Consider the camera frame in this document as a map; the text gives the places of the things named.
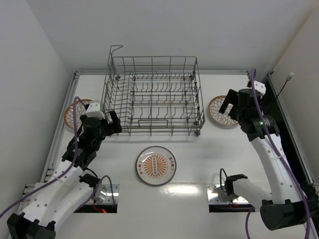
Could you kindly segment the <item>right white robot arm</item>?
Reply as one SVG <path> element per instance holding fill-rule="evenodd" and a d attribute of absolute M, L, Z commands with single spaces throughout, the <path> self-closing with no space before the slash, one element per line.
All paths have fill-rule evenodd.
<path fill-rule="evenodd" d="M 229 90 L 220 108 L 224 113 L 229 104 L 231 119 L 237 121 L 256 150 L 270 185 L 266 192 L 244 174 L 227 176 L 224 182 L 228 196 L 241 196 L 261 215 L 267 229 L 304 224 L 305 238 L 310 238 L 311 217 L 318 212 L 316 198 L 307 198 L 287 163 L 280 131 L 272 116 L 264 116 L 259 105 L 262 93 L 253 89 Z"/>

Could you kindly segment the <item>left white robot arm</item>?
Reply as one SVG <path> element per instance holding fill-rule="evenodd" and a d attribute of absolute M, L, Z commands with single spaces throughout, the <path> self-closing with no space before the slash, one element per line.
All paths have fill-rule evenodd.
<path fill-rule="evenodd" d="M 97 155 L 102 141 L 122 131 L 115 111 L 109 111 L 111 121 L 84 114 L 81 125 L 75 130 L 55 172 L 49 181 L 33 190 L 35 194 L 19 214 L 7 220 L 13 239 L 53 239 L 65 220 L 94 198 L 103 179 L 85 170 Z"/>

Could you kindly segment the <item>orange sunburst plate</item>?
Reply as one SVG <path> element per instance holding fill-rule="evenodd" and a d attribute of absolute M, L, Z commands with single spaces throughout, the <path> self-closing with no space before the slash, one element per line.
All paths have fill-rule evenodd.
<path fill-rule="evenodd" d="M 145 148 L 137 156 L 135 171 L 137 177 L 146 185 L 162 186 L 175 176 L 177 162 L 174 154 L 162 146 Z"/>

